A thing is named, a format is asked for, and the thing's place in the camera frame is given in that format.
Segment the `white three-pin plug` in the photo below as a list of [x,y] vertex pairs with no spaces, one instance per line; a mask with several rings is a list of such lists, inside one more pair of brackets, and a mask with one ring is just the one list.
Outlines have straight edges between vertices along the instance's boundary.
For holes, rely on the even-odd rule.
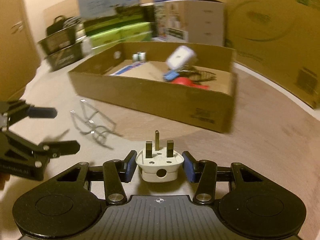
[[155,130],[155,140],[145,142],[145,147],[139,151],[135,162],[144,181],[166,183],[177,179],[184,157],[174,150],[173,140],[167,140],[167,145],[161,147],[160,133]]

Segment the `red toy piece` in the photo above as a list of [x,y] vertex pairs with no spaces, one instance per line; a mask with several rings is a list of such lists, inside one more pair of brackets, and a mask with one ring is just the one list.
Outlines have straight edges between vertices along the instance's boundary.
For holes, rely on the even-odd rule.
[[191,79],[187,77],[177,77],[171,81],[171,83],[184,85],[188,87],[200,88],[200,89],[209,89],[208,85],[199,85],[191,81]]

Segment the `wooden cabinet door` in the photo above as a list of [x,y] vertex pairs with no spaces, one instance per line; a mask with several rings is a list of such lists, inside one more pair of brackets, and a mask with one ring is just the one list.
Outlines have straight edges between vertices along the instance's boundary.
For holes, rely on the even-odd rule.
[[1,100],[17,100],[41,64],[24,0],[1,0]]

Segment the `lower dark plastic bin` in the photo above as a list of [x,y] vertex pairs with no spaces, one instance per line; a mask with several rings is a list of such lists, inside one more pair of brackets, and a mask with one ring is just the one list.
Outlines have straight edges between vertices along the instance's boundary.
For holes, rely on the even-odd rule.
[[61,49],[46,57],[46,61],[50,65],[52,71],[60,70],[84,57],[82,53],[82,42]]

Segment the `dark plastic bin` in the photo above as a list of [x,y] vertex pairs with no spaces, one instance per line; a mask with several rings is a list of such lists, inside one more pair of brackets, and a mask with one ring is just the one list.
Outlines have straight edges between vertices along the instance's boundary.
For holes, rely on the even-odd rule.
[[46,57],[46,61],[50,65],[52,71],[60,70],[84,57],[82,53],[82,42],[61,49]]
[[51,55],[75,43],[76,25],[57,31],[38,42],[46,55]]

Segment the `upper dark plastic bin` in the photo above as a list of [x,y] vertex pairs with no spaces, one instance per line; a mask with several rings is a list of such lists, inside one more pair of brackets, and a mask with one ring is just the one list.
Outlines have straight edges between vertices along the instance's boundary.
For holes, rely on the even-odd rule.
[[57,31],[38,42],[46,55],[51,55],[75,43],[76,25]]

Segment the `shallow cardboard tray box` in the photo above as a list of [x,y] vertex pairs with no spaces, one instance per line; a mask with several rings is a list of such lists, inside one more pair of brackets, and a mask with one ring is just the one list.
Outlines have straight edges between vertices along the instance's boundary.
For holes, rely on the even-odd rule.
[[207,44],[188,43],[195,51],[195,68],[215,74],[208,89],[188,87],[138,77],[115,75],[129,65],[135,53],[145,53],[147,63],[164,73],[166,59],[180,46],[175,42],[123,42],[80,63],[68,75],[80,96],[153,114],[219,133],[231,131],[237,76],[236,52]]

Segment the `black bag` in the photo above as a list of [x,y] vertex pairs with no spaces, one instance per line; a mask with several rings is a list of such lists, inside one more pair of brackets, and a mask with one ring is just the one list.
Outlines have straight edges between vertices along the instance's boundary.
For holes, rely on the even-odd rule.
[[62,30],[65,20],[66,20],[66,17],[63,15],[60,15],[54,18],[53,23],[46,28],[46,35],[49,36],[55,32]]

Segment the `striped tiger toy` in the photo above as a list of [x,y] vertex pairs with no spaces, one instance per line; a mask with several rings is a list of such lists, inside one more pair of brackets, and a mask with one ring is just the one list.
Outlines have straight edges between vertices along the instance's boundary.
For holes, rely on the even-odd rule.
[[179,70],[179,76],[187,77],[194,82],[206,82],[216,80],[216,74],[208,71],[202,70]]

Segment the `clear box blue label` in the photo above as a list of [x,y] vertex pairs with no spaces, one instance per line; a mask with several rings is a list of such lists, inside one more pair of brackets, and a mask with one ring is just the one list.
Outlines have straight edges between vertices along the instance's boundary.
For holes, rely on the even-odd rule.
[[142,64],[143,64],[143,62],[136,62],[136,63],[130,64],[130,65],[127,65],[127,66],[121,68],[120,70],[110,74],[110,76],[116,76],[116,75],[123,74],[123,73],[128,72],[129,70],[131,70],[133,68],[141,66]]

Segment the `small blue object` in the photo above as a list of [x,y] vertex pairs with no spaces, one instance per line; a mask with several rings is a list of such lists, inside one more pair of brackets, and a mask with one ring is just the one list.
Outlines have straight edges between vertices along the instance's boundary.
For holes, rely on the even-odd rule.
[[163,80],[165,82],[171,82],[174,79],[176,79],[177,77],[179,77],[179,74],[175,70],[170,70],[170,71],[163,74]]

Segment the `flat gold box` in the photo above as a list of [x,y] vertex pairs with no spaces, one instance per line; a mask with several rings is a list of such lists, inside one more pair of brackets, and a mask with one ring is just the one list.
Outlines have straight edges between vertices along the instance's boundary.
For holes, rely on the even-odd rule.
[[134,77],[152,81],[163,81],[163,72],[149,62],[144,62],[141,66],[133,68],[128,72],[120,74],[119,76]]

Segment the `white square night light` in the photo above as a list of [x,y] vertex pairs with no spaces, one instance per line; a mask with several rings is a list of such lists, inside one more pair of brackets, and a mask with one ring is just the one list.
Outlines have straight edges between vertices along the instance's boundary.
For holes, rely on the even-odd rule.
[[189,69],[197,61],[196,53],[187,46],[179,46],[167,59],[170,70]]

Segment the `green white tape roll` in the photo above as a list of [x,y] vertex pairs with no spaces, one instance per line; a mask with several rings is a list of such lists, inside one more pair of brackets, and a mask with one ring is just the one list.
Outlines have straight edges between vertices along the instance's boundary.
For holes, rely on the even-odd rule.
[[132,55],[133,62],[145,62],[146,61],[146,53],[145,52],[137,52]]

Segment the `green tissue pack bundle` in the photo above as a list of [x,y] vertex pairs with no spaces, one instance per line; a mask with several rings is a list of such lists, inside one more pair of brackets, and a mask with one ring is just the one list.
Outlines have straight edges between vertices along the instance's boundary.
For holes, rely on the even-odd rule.
[[121,42],[142,42],[151,41],[151,39],[151,23],[140,22],[92,35],[89,41],[92,53],[97,54]]

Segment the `green pasture milk box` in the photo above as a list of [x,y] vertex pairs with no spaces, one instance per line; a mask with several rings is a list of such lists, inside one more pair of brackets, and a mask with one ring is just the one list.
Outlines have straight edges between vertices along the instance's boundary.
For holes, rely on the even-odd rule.
[[145,21],[143,4],[153,0],[77,0],[87,36]]

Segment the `white humidifier product box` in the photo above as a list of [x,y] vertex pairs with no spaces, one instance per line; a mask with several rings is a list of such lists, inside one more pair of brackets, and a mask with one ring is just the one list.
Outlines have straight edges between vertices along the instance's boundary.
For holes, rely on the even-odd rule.
[[225,4],[217,0],[170,0],[156,2],[158,38],[223,46]]

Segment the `large cardboard box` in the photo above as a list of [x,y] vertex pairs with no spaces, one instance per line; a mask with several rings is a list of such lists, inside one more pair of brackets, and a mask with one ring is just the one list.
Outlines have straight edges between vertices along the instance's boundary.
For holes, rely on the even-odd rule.
[[219,0],[236,60],[319,107],[319,0]]

